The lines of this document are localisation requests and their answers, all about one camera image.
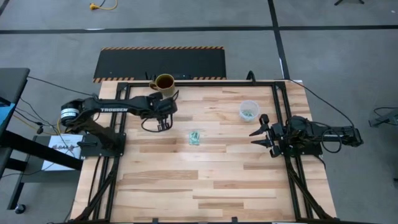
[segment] yellow mug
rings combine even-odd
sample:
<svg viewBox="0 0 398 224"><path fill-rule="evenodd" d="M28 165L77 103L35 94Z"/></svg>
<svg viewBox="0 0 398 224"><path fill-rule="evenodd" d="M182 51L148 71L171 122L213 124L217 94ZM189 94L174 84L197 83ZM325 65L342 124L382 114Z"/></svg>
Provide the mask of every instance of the yellow mug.
<svg viewBox="0 0 398 224"><path fill-rule="evenodd" d="M149 87L161 92L165 97L170 97L174 94L175 90L174 78L169 74L161 74L154 82L151 81L149 83Z"/></svg>

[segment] concrete floor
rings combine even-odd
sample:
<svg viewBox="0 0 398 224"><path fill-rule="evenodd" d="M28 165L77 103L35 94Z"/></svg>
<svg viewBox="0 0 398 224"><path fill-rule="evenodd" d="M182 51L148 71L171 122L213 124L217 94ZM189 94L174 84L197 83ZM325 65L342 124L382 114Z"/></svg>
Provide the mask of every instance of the concrete floor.
<svg viewBox="0 0 398 224"><path fill-rule="evenodd" d="M89 0L10 0L0 29L94 29L180 26L270 26L266 0L119 0L113 11L88 9ZM280 26L347 26L398 24L395 0L276 0ZM113 5L107 0L106 6ZM369 128L378 106L397 106L398 30L282 31L292 79L346 113L361 131L365 144L325 153L328 180L337 214L344 220L398 223L398 151L393 126ZM97 93L92 78L102 47L161 45L223 45L227 76L282 78L273 31L173 32L134 34L0 35L0 67L29 67L30 75L87 93ZM29 80L23 99L55 123L60 106L78 94ZM347 121L310 93L313 119L334 125ZM24 104L21 109L28 110ZM35 131L18 120L9 129L27 138ZM23 158L21 153L14 157ZM76 182L27 184L23 215L6 206L17 176L0 181L0 223L62 222L75 195Z"/></svg>

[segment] blue object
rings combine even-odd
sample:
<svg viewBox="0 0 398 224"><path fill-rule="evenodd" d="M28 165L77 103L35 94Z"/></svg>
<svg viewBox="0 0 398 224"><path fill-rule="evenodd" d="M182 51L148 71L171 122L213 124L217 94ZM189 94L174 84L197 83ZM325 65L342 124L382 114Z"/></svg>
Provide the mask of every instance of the blue object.
<svg viewBox="0 0 398 224"><path fill-rule="evenodd" d="M0 106L0 124L1 125L7 119L8 114L11 112L11 110L14 107L15 107L15 103L11 103L10 106Z"/></svg>
<svg viewBox="0 0 398 224"><path fill-rule="evenodd" d="M189 144L198 146L200 143L199 131L192 131L189 133Z"/></svg>

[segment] black desk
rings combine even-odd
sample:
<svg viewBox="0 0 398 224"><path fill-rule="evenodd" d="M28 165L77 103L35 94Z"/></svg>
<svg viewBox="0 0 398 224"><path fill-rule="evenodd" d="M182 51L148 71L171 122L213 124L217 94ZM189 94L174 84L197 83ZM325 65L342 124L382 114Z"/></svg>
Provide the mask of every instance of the black desk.
<svg viewBox="0 0 398 224"><path fill-rule="evenodd" d="M0 96L11 103L17 104L27 83L28 74L28 68L0 69ZM0 136L2 136L3 132L7 129L14 110L15 108L11 110L7 118L0 125ZM25 170L26 162L11 159L11 153L12 149L10 147L0 150L0 176L2 176L5 168L18 171Z"/></svg>
<svg viewBox="0 0 398 224"><path fill-rule="evenodd" d="M28 68L0 68L0 96L17 105L27 83ZM50 136L35 136L28 140L22 136L7 131L7 125L15 108L11 110L0 127L0 176L5 168L31 174L41 170L44 160L54 162L75 170L38 172L34 175L20 175L7 209L17 206L19 196L25 183L28 182L60 182L65 179L77 181L83 162L48 146ZM28 154L25 161L10 158L12 150Z"/></svg>

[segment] white paper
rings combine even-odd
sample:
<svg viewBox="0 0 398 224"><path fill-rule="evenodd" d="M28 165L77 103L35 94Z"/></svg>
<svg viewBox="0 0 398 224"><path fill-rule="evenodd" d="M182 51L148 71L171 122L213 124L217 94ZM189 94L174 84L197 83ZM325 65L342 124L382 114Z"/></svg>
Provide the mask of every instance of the white paper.
<svg viewBox="0 0 398 224"><path fill-rule="evenodd" d="M80 149L80 146L77 145L77 142L80 142L83 139L83 136L77 135L77 134L63 134L62 139L60 136L51 136L50 142L49 142L49 147L54 150L58 150L59 152L62 152L66 155L69 155L69 156L79 159L81 149ZM51 164L53 164L53 162L44 161L42 170L44 170L44 169L45 169L44 171L73 170L72 168L61 166L58 164L54 164L54 165L50 166Z"/></svg>

